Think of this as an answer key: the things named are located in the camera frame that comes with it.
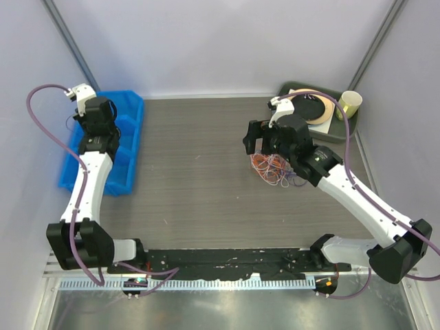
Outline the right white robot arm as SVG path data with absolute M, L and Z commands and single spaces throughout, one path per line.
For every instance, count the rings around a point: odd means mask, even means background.
M 424 257 L 432 226 L 399 213 L 357 181 L 340 156 L 314 144 L 299 115 L 284 115 L 274 123 L 251 120 L 243 138 L 248 155 L 255 152 L 257 140 L 262 141 L 262 154 L 282 157 L 297 176 L 332 196 L 373 236 L 371 240 L 322 236 L 310 255 L 314 269 L 324 272 L 336 263 L 361 265 L 398 284 Z

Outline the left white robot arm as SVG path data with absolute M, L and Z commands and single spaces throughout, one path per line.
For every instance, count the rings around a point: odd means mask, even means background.
M 74 119 L 83 137 L 78 151 L 78 174 L 68 206 L 58 223 L 51 223 L 46 237 L 63 270 L 120 265 L 131 274 L 141 273 L 146 254 L 139 239 L 113 239 L 100 225 L 105 183 L 120 145 L 117 109 L 104 96 L 78 101 Z

